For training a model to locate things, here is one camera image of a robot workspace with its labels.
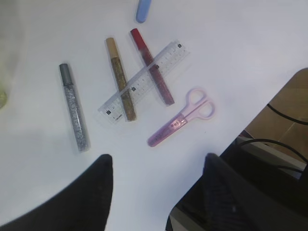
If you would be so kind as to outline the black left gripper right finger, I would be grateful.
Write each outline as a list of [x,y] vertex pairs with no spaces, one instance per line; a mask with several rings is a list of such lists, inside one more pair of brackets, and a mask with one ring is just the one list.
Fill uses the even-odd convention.
[[305,231],[308,191],[248,153],[208,154],[203,174],[171,210],[167,230]]

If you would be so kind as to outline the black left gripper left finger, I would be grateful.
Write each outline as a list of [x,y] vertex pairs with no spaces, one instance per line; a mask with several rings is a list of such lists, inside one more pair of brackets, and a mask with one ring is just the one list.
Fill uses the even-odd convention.
[[113,160],[102,154],[50,200],[1,226],[2,231],[103,231],[113,194]]

